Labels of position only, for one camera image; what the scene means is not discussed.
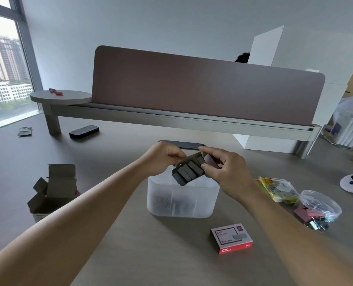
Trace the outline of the person's right hand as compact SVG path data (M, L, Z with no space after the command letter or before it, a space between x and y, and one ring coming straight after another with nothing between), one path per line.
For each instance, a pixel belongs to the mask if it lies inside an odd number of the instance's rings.
M216 181L220 188L242 205L249 197L255 196L257 185L251 177L245 159L237 153L213 147L199 147L201 153L211 155L222 164L221 175L206 175Z

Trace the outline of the grey cardboard staple tray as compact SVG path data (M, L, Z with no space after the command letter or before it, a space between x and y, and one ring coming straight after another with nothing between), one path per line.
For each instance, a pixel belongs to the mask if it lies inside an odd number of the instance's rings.
M205 160L205 163L210 164L210 165L212 165L212 166L214 166L216 168L220 168L219 165L215 162L215 159L209 154L198 152L198 153L195 153L193 155L190 155L190 156L184 158L181 163L177 164L175 166L175 168L172 170L172 173L171 173L172 177L176 180L176 182L180 186L186 186L189 182L194 181L194 180L199 178L199 177L196 177L195 179L190 180L188 183L183 184L182 181L180 180L180 177L179 177L178 173L176 172L178 168L183 168L183 166L185 164L188 164L189 161L191 161L191 160L194 161L194 159L196 157L198 157L198 156L202 156L204 158L204 160Z

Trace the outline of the person's right forearm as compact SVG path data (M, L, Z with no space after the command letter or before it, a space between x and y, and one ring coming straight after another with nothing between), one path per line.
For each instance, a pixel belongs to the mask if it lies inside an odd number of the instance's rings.
M265 232L298 286L353 286L353 266L256 185L237 200Z

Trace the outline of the person's left forearm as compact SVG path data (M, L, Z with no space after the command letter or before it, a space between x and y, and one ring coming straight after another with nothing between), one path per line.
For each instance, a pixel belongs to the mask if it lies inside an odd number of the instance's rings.
M0 286L69 286L147 170L130 164L18 236L0 251Z

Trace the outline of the dark container lid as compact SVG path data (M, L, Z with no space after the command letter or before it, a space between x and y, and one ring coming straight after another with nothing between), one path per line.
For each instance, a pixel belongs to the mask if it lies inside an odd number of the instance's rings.
M169 144L174 144L182 150L199 151L199 147L206 147L207 145L201 143L191 143L191 142L181 142L172 140L159 140L159 142L166 142Z

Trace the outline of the translucent plastic container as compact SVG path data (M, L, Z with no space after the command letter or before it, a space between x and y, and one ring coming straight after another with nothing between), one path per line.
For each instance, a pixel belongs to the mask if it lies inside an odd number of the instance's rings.
M147 209L154 216L208 218L219 191L219 185L206 176L180 186L167 168L147 180Z

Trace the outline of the yellow sticky note packs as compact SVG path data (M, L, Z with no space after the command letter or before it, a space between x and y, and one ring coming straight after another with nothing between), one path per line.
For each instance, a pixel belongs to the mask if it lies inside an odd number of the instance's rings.
M285 179L259 177L255 182L274 202L294 204L299 197L293 185Z

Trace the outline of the red and white staple box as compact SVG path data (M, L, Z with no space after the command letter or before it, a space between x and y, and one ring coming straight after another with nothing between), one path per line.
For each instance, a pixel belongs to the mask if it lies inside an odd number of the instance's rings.
M254 241L241 223L210 229L218 254L231 253L252 247Z

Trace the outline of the brown desk divider panel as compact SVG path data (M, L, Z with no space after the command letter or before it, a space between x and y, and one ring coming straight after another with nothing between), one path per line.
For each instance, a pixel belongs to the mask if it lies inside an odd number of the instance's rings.
M318 72L98 46L92 102L310 125L324 84Z

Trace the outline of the black whiteboard eraser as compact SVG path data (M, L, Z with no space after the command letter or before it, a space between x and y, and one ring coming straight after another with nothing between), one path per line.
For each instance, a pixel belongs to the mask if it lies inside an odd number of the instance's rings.
M69 132L69 137L73 140L82 140L93 134L99 133L100 128L95 125L84 126Z

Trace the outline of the clear tub of binder clips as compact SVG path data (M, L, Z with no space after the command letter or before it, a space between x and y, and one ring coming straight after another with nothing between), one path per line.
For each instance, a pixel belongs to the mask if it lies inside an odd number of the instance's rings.
M304 190L294 204L293 213L308 228L326 231L342 214L342 209L337 202L326 195Z

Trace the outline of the open grey cardboard box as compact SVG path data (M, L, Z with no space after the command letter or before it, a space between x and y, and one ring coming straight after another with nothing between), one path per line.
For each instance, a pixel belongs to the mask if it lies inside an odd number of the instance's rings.
M33 186L36 194L27 205L35 223L80 196L74 164L49 164L47 180L39 178Z

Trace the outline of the round grey side shelf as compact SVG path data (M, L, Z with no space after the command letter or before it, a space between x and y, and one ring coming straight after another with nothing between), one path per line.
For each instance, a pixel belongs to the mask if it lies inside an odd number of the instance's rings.
M60 90L63 96L55 96L49 90L30 93L31 101L42 105L79 105L92 101L92 94L83 91Z

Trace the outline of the grey metal desk rail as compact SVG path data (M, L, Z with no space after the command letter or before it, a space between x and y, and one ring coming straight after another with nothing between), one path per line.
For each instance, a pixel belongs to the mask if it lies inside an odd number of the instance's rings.
M81 105L42 104L50 135L61 133L59 116L103 120L127 124L151 125L177 129L192 129L218 133L240 134L262 138L297 141L293 153L306 158L323 126L294 125L216 116L183 114L160 110L135 109L115 105L87 103Z

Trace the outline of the window frame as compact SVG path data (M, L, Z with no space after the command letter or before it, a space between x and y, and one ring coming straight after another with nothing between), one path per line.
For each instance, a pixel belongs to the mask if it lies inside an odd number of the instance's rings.
M22 0L0 0L0 128L41 114L42 89Z

